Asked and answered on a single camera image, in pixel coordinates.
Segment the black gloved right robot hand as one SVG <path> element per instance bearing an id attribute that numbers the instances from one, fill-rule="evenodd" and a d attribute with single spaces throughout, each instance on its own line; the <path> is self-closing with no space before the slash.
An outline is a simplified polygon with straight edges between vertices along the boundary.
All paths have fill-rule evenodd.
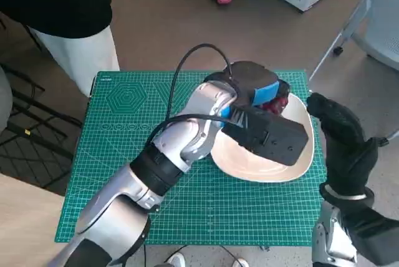
<path id="1" fill-rule="evenodd" d="M 378 139 L 366 139 L 358 117 L 346 106 L 319 93 L 306 100 L 326 141 L 327 179 L 322 189 L 342 200 L 367 197 L 369 175 L 378 159 Z"/>

